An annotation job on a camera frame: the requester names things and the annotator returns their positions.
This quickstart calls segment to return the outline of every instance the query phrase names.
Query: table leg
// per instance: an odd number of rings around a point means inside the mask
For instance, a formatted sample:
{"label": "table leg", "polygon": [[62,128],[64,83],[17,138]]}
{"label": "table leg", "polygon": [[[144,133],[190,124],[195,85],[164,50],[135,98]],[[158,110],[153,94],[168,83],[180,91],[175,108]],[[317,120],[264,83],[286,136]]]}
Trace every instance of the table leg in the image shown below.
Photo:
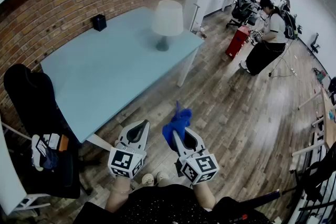
{"label": "table leg", "polygon": [[301,107],[303,107],[305,104],[307,104],[309,101],[315,99],[317,96],[319,96],[321,94],[321,92],[317,92],[315,93],[311,98],[309,98],[306,102],[304,102],[303,104],[300,104],[298,106],[298,110],[300,110]]}
{"label": "table leg", "polygon": [[317,121],[314,121],[314,122],[311,124],[311,126],[315,127],[315,125],[318,124],[318,123],[320,123],[321,121],[323,121],[323,117],[320,118],[320,119],[317,120]]}
{"label": "table leg", "polygon": [[91,135],[87,141],[95,144],[97,146],[102,147],[104,150],[111,151],[112,145],[107,143],[104,139],[101,139],[98,135],[93,134]]}
{"label": "table leg", "polygon": [[193,63],[195,56],[198,52],[198,48],[195,49],[186,59],[181,70],[179,81],[177,82],[177,86],[181,87],[184,83],[184,80],[190,70],[191,64]]}
{"label": "table leg", "polygon": [[300,154],[303,154],[303,153],[306,153],[306,152],[309,152],[309,151],[312,151],[313,149],[317,148],[317,147],[320,147],[324,145],[324,141],[321,141],[321,142],[317,142],[316,144],[312,145],[312,146],[309,146],[309,147],[306,147],[302,150],[299,150],[299,151],[295,151],[292,153],[292,157],[294,156],[297,156],[297,155],[300,155]]}

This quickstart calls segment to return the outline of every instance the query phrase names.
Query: box on chair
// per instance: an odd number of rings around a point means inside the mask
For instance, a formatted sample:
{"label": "box on chair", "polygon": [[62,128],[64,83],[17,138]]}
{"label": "box on chair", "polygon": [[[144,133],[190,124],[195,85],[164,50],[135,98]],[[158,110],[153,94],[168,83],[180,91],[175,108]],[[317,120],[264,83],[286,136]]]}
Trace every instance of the box on chair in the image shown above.
{"label": "box on chair", "polygon": [[98,14],[92,18],[93,28],[97,31],[102,31],[106,28],[106,18],[104,15]]}

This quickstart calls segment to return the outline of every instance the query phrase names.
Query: white sneaker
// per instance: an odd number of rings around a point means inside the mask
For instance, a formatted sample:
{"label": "white sneaker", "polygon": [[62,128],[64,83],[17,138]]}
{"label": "white sneaker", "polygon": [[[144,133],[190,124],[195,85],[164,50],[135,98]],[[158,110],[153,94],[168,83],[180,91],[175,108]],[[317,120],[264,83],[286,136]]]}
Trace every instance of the white sneaker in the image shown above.
{"label": "white sneaker", "polygon": [[247,65],[246,65],[246,61],[240,61],[241,68],[245,69],[248,73],[251,74],[250,70],[248,70]]}
{"label": "white sneaker", "polygon": [[156,175],[157,183],[159,183],[163,179],[169,179],[169,176],[164,172],[158,172],[158,174]]}
{"label": "white sneaker", "polygon": [[144,187],[153,187],[154,176],[152,174],[145,174],[141,179],[141,183]]}

